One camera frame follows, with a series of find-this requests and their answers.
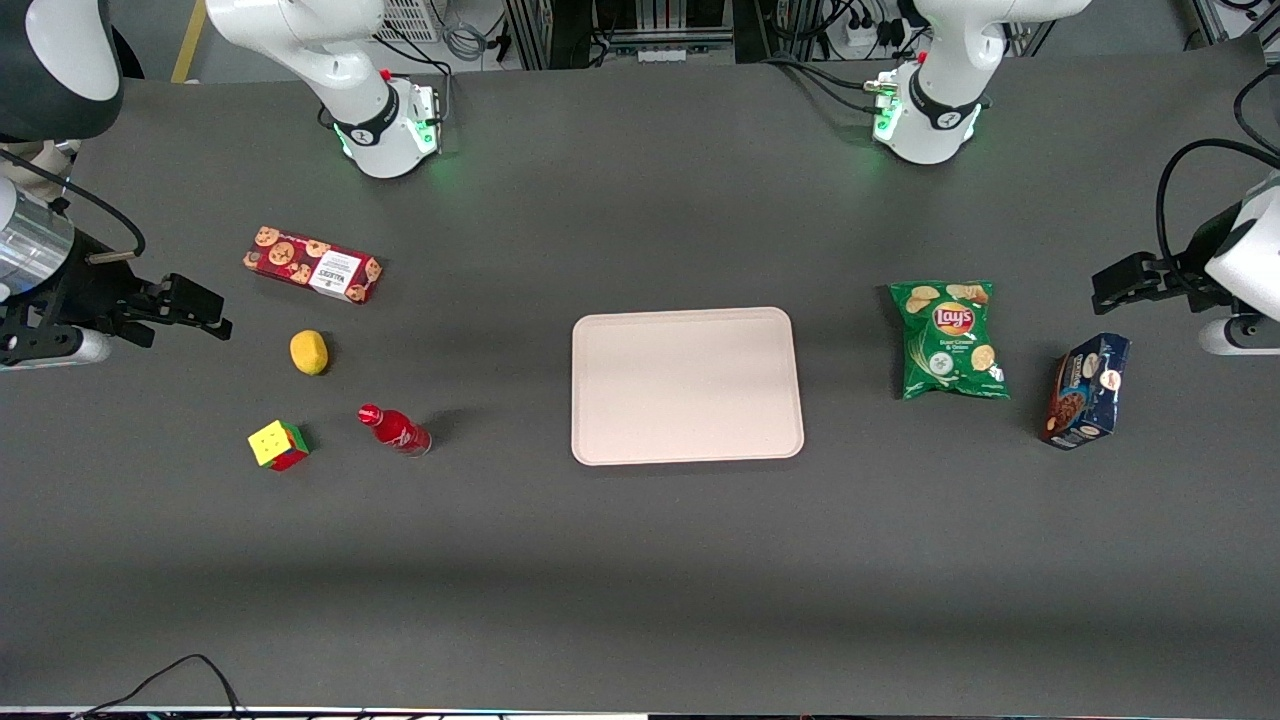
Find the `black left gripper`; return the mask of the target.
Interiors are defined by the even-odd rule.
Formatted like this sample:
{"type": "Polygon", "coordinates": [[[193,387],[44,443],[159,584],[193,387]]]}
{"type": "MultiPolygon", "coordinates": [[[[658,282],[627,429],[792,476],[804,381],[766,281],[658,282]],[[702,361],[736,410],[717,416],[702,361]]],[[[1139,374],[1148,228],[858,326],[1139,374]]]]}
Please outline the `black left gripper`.
{"type": "MultiPolygon", "coordinates": [[[[1172,252],[1169,245],[1167,213],[1158,206],[1158,247],[1166,264],[1165,284],[1175,295],[1185,295],[1193,313],[1211,307],[1230,307],[1234,313],[1242,301],[1219,281],[1210,277],[1207,263],[1226,243],[1242,205],[1230,205],[1192,233],[1184,250],[1172,252]]],[[[1162,263],[1152,252],[1134,252],[1123,258],[1091,278],[1093,288],[1093,314],[1106,315],[1120,307],[1138,302],[1158,302],[1164,283],[1162,263]]]]}

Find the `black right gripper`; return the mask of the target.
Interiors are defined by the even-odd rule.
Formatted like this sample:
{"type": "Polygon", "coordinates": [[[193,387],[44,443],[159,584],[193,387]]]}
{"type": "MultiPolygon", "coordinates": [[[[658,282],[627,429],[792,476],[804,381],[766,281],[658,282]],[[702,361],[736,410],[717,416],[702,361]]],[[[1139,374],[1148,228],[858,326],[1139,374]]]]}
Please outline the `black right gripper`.
{"type": "Polygon", "coordinates": [[[82,351],[91,340],[123,338],[140,347],[154,342],[154,324],[197,327],[227,341],[233,323],[223,318],[224,297],[173,273],[160,284],[137,278],[127,263],[92,265],[87,256],[106,247],[77,234],[67,260],[31,290],[3,301],[4,351],[82,351]]]}

